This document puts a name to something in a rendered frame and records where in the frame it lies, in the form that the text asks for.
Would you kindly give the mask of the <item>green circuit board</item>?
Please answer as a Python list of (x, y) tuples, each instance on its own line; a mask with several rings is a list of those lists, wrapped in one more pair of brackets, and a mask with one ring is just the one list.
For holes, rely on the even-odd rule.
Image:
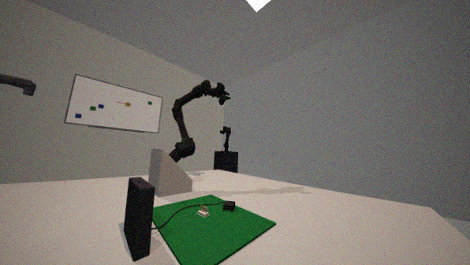
[(180, 265), (219, 265), (277, 225), (236, 205), (233, 211), (223, 210), (221, 202), (210, 194), (153, 207), (157, 228), (177, 212), (158, 230)]

